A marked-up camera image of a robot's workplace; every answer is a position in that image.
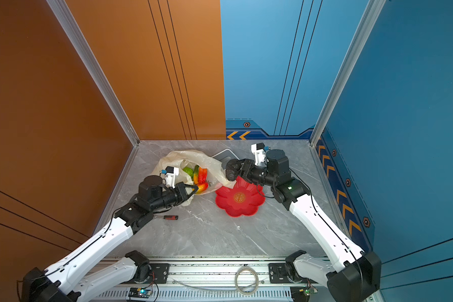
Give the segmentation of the red yellow mango top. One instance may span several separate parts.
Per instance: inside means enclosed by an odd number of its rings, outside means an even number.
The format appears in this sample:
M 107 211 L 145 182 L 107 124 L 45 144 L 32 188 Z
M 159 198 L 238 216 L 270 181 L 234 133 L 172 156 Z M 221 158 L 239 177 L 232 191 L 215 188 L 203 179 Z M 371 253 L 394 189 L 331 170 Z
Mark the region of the red yellow mango top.
M 203 184 L 206 182 L 208 177 L 208 170 L 200 166 L 195 166 L 194 169 L 194 182 L 195 184 Z

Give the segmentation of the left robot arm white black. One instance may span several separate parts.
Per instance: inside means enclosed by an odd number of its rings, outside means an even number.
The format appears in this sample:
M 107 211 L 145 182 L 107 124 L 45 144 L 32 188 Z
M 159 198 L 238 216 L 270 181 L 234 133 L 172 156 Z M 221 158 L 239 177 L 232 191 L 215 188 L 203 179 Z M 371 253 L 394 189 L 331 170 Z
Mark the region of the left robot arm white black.
M 198 191 L 198 186 L 179 182 L 168 187 L 161 176 L 148 176 L 137 194 L 117 209 L 111 220 L 69 255 L 44 270 L 34 268 L 16 283 L 20 301 L 91 301 L 130 280 L 146 281 L 150 262 L 134 250 L 116 263 L 91 273 L 112 250 L 151 222 L 155 215 L 179 206 Z

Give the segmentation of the orange yellow mango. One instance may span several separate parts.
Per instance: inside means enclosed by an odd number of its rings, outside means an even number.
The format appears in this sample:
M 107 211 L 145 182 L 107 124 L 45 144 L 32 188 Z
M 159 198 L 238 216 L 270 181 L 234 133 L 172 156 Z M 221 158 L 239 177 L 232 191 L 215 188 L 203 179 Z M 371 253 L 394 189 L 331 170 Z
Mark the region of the orange yellow mango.
M 197 187 L 198 187 L 198 190 L 196 191 L 196 194 L 200 195 L 208 189 L 209 184 L 207 182 L 204 182 L 204 183 L 198 184 Z

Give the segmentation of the dark avocado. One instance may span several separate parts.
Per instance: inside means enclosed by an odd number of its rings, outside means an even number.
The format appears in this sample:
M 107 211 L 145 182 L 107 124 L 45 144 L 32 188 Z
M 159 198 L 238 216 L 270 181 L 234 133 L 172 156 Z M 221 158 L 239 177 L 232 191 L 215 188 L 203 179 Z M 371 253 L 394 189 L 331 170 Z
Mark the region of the dark avocado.
M 225 168 L 225 176 L 229 181 L 235 181 L 240 176 L 244 161 L 238 159 L 231 159 L 227 162 Z

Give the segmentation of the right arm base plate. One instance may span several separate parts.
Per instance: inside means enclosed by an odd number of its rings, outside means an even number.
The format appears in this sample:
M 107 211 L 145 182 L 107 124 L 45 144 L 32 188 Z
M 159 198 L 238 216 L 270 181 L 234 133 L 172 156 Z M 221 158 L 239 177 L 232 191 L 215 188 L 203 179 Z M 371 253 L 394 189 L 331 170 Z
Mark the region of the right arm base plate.
M 274 262 L 268 264 L 269 280 L 271 284 L 286 284 L 291 283 L 288 278 L 286 264 Z

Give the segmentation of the green custard apple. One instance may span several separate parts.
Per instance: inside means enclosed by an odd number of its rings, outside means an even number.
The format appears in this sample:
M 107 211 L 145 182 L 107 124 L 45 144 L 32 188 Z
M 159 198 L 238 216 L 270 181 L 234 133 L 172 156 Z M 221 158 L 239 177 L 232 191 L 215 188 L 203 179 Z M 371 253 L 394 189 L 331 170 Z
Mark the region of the green custard apple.
M 190 167 L 185 167 L 183 171 L 190 177 L 193 178 L 194 176 L 194 170 Z

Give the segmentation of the cream plastic bag orange print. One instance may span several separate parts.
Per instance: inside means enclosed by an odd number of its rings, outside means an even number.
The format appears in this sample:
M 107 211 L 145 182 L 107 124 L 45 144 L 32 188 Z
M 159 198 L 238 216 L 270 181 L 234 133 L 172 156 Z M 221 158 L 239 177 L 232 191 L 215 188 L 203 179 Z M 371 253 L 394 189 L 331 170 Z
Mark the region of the cream plastic bag orange print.
M 194 185 L 192 177 L 190 177 L 186 172 L 183 171 L 183 168 L 190 167 L 194 168 L 199 166 L 201 168 L 206 168 L 208 174 L 206 181 L 208 182 L 208 188 L 200 193 L 196 194 L 195 197 L 191 197 L 183 206 L 189 205 L 192 200 L 196 199 L 201 195 L 208 195 L 213 193 L 223 186 L 229 189 L 233 189 L 236 181 L 229 181 L 225 176 L 225 170 L 221 165 L 221 162 L 207 156 L 205 153 L 198 150 L 184 150 L 184 151 L 172 151 L 167 156 L 161 158 L 154 167 L 151 175 L 159 176 L 160 172 L 166 169 L 166 167 L 176 167 L 179 169 L 179 175 L 175 178 L 175 184 L 183 182 L 185 184 Z

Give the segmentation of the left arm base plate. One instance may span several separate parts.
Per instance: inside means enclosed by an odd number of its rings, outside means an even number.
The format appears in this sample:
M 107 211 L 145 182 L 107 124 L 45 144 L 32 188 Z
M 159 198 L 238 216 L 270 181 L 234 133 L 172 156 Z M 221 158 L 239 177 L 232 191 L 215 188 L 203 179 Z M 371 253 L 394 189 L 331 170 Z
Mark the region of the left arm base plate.
M 152 263 L 149 264 L 150 266 L 150 271 L 149 275 L 147 276 L 147 279 L 145 280 L 145 284 L 166 284 L 168 277 L 169 277 L 169 271 L 171 265 L 169 263 Z

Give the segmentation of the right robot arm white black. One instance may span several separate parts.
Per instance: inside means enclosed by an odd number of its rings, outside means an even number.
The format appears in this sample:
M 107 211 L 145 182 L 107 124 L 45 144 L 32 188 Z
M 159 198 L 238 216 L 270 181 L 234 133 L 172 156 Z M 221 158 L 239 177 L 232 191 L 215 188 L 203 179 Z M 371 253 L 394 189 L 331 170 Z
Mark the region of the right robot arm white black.
M 232 159 L 226 164 L 226 178 L 238 178 L 270 187 L 282 204 L 311 233 L 328 257 L 319 260 L 303 250 L 285 260 L 287 277 L 294 283 L 313 280 L 326 287 L 335 301 L 364 301 L 380 289 L 381 260 L 355 244 L 325 214 L 312 190 L 290 168 L 284 151 L 266 151 L 254 146 L 254 159 Z

